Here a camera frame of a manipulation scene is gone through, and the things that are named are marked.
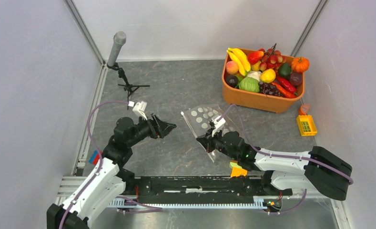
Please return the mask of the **dark purple grape bunch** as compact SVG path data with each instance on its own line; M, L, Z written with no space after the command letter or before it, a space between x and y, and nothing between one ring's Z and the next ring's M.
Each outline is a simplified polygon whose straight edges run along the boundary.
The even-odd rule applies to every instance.
M283 95L277 89L277 87L271 83L259 82L259 93L271 96L282 97Z

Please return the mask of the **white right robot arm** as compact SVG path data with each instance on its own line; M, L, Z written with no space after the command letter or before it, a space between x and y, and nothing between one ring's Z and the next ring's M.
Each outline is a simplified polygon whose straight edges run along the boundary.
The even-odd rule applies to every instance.
M321 146L310 151L280 152L251 146L237 131L221 131L196 139L211 153L219 151L236 161L247 171L263 171L261 189L272 195L278 190L310 189L339 201L344 201L351 179L352 166Z

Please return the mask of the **clear dotted zip top bag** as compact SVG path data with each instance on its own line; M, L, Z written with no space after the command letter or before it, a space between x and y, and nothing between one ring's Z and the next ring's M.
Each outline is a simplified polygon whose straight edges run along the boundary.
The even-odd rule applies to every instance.
M221 108L217 105L198 105L186 111L181 111L181 115L190 128L194 138L202 136L211 128L210 121L218 118L223 114ZM241 134L239 127L226 115L225 124L221 128L222 135L237 131ZM208 157L214 163L221 155L217 150L207 153Z

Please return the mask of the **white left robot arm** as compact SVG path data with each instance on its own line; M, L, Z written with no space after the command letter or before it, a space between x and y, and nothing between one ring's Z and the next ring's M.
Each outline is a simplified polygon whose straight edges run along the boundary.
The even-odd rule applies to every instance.
M135 190L134 173L124 169L132 147L148 137L164 138L175 128L175 124L154 114L147 119L140 117L138 123L129 117L120 118L93 171L62 204L48 208L47 228L89 229L117 196Z

